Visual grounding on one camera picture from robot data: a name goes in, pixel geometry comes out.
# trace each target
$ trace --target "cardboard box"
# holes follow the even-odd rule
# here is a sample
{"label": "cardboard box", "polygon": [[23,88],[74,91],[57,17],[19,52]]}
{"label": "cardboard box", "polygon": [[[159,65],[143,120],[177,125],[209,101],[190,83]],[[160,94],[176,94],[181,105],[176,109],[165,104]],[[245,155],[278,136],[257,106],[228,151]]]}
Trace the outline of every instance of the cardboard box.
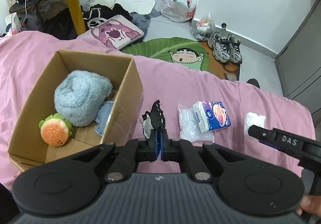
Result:
{"label": "cardboard box", "polygon": [[[72,128],[73,136],[60,147],[48,146],[41,138],[38,124],[56,113],[54,91],[74,70],[86,70],[110,79],[114,101],[103,136],[94,127]],[[104,142],[122,146],[127,142],[132,124],[136,124],[141,105],[142,82],[132,57],[70,50],[57,51],[36,82],[17,121],[9,145],[10,160],[25,171],[33,166],[54,161]]]}

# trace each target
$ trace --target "bed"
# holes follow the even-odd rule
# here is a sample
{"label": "bed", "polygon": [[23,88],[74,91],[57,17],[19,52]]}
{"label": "bed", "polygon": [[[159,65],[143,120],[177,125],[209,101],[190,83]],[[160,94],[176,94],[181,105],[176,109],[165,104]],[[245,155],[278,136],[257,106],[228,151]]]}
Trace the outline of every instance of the bed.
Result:
{"label": "bed", "polygon": [[[106,48],[96,39],[61,41],[38,31],[25,31],[0,40],[0,182],[8,189],[18,172],[9,161],[7,153],[15,123],[36,80],[58,49],[124,54]],[[216,132],[216,143],[301,175],[296,159],[245,137],[243,121],[246,113],[255,112],[266,116],[265,126],[268,129],[279,128],[315,139],[312,118],[307,108],[295,101],[263,92],[248,83],[221,80],[208,72],[191,70],[158,59],[134,56],[134,60],[144,91],[140,115],[149,111],[153,102],[160,99],[170,138],[179,135],[179,103],[191,107],[198,100],[222,101],[232,126]],[[142,125],[137,120],[132,138],[142,136]],[[179,172],[179,166],[177,163],[156,161],[140,163],[139,170]]]}

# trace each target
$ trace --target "gray ribbed panel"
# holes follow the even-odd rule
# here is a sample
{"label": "gray ribbed panel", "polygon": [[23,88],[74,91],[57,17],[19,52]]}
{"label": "gray ribbed panel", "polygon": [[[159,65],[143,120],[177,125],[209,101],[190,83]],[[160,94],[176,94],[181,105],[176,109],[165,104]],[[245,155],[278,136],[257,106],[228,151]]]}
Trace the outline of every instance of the gray ribbed panel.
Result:
{"label": "gray ribbed panel", "polygon": [[210,185],[195,183],[186,174],[139,173],[126,182],[108,185],[99,199],[81,212],[56,219],[24,214],[14,223],[304,224],[295,213],[268,219],[239,213],[226,206]]}

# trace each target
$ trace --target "orange plush toy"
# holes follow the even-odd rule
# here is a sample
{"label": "orange plush toy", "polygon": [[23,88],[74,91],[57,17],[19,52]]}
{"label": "orange plush toy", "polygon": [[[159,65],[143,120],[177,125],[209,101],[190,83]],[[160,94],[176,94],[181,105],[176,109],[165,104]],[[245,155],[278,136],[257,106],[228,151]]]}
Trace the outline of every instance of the orange plush toy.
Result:
{"label": "orange plush toy", "polygon": [[64,145],[68,138],[73,134],[71,123],[64,120],[59,113],[48,116],[39,123],[42,139],[50,146]]}

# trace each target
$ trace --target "pink bear print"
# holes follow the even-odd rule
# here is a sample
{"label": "pink bear print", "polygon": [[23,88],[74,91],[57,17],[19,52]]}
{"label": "pink bear print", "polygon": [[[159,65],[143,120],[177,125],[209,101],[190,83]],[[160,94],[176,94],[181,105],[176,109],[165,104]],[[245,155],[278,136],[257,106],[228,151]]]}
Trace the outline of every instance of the pink bear print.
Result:
{"label": "pink bear print", "polygon": [[115,19],[110,19],[104,24],[91,30],[91,34],[102,42],[106,47],[118,49],[140,36],[140,33],[123,25]]}

